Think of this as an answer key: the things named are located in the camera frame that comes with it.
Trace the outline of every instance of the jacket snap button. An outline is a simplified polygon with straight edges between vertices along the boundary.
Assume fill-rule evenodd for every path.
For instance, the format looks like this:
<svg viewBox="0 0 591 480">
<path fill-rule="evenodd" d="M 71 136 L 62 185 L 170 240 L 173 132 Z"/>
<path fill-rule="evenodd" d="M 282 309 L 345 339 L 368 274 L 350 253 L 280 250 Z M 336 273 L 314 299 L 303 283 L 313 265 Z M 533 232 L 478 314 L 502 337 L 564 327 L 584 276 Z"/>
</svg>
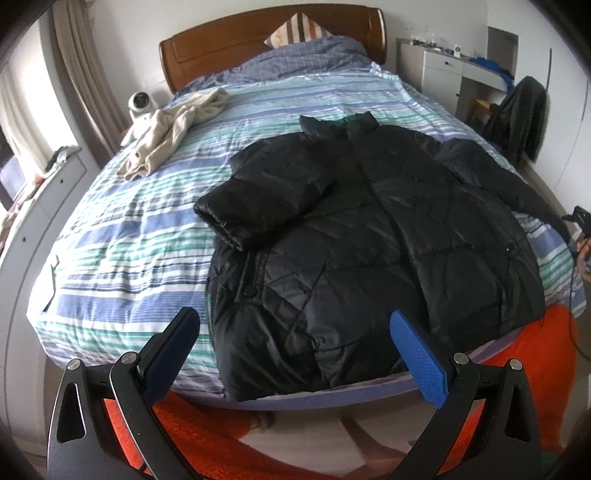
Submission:
<svg viewBox="0 0 591 480">
<path fill-rule="evenodd" d="M 242 290 L 242 295 L 244 295 L 245 297 L 254 297 L 258 292 L 258 289 L 254 286 L 254 285 L 247 285 L 246 287 L 244 287 L 244 290 Z"/>
</svg>

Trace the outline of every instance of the cable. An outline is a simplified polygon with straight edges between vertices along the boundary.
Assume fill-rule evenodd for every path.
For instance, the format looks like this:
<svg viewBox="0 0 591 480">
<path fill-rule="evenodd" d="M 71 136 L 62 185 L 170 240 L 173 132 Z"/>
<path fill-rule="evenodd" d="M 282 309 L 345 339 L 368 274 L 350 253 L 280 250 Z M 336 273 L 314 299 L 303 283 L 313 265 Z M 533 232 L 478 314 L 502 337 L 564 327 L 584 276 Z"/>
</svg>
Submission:
<svg viewBox="0 0 591 480">
<path fill-rule="evenodd" d="M 573 337 L 573 313 L 572 313 L 572 305 L 573 305 L 573 289 L 574 289 L 574 272 L 577 270 L 577 263 L 574 263 L 573 271 L 570 274 L 570 292 L 569 292 L 569 337 L 570 341 L 573 342 L 573 346 L 575 350 L 582 356 L 587 362 L 591 362 L 591 356 L 587 355 L 585 352 L 581 350 L 579 344 L 575 341 Z"/>
</svg>

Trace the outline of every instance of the pillow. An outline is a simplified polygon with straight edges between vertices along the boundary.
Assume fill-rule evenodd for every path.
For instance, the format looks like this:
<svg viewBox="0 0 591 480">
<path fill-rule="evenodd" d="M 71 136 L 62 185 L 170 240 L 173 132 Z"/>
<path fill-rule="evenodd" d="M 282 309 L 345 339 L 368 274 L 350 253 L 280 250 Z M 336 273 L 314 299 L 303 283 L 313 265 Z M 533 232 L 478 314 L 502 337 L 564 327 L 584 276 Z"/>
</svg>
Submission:
<svg viewBox="0 0 591 480">
<path fill-rule="evenodd" d="M 292 43 L 301 43 L 325 37 L 332 37 L 332 33 L 308 18 L 306 14 L 295 14 L 265 40 L 265 45 L 271 48 L 279 48 Z"/>
</svg>

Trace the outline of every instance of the bed frame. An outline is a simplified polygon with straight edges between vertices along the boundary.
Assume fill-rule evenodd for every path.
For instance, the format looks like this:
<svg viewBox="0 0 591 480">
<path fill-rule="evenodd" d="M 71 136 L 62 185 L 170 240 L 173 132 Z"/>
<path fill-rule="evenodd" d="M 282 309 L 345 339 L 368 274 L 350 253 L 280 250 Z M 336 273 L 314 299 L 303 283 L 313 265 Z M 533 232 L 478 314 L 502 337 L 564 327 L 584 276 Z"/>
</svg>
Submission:
<svg viewBox="0 0 591 480">
<path fill-rule="evenodd" d="M 195 78 L 237 67 L 269 50 L 264 44 L 283 22 L 305 13 L 334 35 L 363 44 L 369 58 L 386 61 L 386 28 L 379 8 L 363 5 L 302 4 L 263 8 L 177 33 L 160 42 L 160 59 L 168 87 L 178 92 Z"/>
</svg>

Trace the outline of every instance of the jacket sleeve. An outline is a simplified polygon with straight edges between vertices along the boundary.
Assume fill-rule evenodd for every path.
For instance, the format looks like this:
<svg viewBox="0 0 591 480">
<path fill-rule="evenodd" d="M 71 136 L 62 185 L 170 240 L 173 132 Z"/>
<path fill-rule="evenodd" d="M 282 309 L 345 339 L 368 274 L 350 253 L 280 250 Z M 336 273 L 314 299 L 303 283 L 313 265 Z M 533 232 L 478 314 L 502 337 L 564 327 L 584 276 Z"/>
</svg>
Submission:
<svg viewBox="0 0 591 480">
<path fill-rule="evenodd" d="M 501 167 L 480 145 L 471 140 L 448 140 L 435 159 L 464 183 L 495 195 L 514 212 L 526 213 L 549 224 L 569 243 L 566 224 L 552 207 L 525 181 Z"/>
<path fill-rule="evenodd" d="M 201 197 L 195 212 L 237 250 L 261 246 L 331 184 L 316 150 L 302 140 L 264 145 L 228 181 Z"/>
</svg>

